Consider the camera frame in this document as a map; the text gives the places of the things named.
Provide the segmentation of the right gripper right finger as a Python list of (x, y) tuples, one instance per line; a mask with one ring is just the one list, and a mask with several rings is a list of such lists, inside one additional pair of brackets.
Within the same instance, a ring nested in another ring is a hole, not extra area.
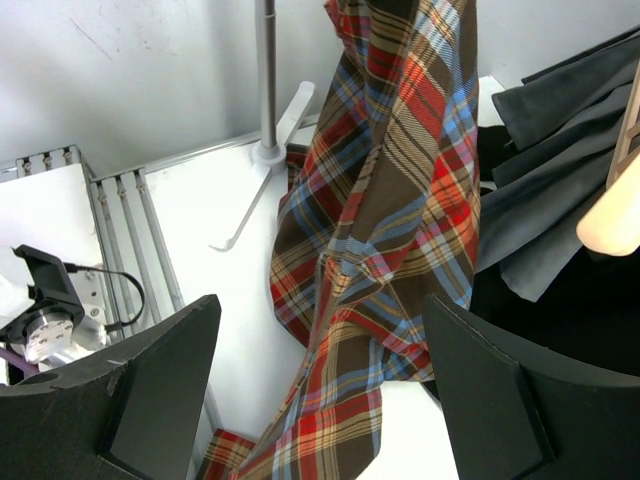
[(638, 377), (539, 346), (445, 297), (426, 297), (423, 323), (460, 478), (638, 478)]

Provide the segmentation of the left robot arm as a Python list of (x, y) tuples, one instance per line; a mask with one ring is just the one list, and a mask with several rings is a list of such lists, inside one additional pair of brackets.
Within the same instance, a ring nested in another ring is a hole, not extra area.
[[(104, 309), (84, 304), (73, 274), (121, 276), (137, 290), (141, 306), (125, 321), (104, 322)], [(34, 247), (1, 248), (1, 359), (30, 377), (91, 355), (110, 335), (137, 323), (146, 306), (140, 282), (125, 272), (66, 263)]]

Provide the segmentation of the plaid flannel shirt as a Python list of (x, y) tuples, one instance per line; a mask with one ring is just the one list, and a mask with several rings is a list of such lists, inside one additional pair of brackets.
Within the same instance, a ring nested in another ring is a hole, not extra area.
[(477, 5), (329, 1), (343, 52), (307, 149), (287, 156), (270, 291), (305, 349), (256, 441), (218, 430), (202, 479), (354, 479), (381, 387), (433, 376), (426, 296), (471, 300), (479, 243)]

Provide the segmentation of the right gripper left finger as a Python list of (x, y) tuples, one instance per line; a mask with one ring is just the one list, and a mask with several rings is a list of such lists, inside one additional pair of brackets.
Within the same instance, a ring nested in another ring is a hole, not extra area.
[(71, 364), (1, 389), (1, 476), (184, 479), (221, 306), (205, 295)]

